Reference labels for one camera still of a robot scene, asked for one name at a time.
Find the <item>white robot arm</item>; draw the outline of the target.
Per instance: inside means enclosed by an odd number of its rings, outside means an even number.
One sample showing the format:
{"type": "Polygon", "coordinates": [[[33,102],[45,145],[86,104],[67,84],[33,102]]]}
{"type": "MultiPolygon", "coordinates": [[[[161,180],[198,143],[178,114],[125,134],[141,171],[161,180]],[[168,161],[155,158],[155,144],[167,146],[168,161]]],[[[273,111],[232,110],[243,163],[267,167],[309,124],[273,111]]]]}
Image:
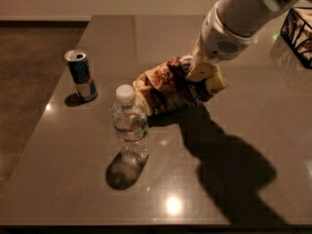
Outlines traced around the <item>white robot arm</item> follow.
{"type": "Polygon", "coordinates": [[[297,1],[218,0],[203,21],[186,79],[199,82],[213,76],[221,60],[239,56],[265,24],[297,1]]]}

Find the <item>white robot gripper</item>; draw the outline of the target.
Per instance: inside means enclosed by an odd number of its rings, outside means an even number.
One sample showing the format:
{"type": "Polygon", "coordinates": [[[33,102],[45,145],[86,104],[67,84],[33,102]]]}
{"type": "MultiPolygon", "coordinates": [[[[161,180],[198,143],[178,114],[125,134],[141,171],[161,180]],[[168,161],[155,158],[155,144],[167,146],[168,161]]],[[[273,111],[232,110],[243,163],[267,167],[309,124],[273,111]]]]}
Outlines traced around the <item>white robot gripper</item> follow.
{"type": "Polygon", "coordinates": [[[199,34],[198,47],[201,55],[196,55],[191,61],[186,79],[197,83],[213,77],[218,71],[219,61],[235,59],[254,41],[254,36],[240,36],[227,29],[215,4],[204,19],[199,34]]]}

